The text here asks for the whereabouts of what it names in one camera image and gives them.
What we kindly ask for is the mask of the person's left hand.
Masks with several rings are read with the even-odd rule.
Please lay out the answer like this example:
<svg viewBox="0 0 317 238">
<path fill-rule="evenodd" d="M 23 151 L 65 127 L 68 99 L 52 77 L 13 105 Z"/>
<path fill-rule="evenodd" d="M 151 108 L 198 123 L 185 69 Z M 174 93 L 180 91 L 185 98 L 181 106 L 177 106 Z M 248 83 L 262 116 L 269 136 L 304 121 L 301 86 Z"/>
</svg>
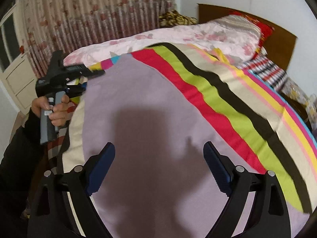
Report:
<svg viewBox="0 0 317 238">
<path fill-rule="evenodd" d="M 63 95 L 61 102 L 51 106 L 45 96 L 36 98 L 31 104 L 31 111 L 40 118 L 41 110 L 49 110 L 52 113 L 48 116 L 55 127 L 63 127 L 68 118 L 68 107 L 70 99 L 67 95 Z"/>
</svg>

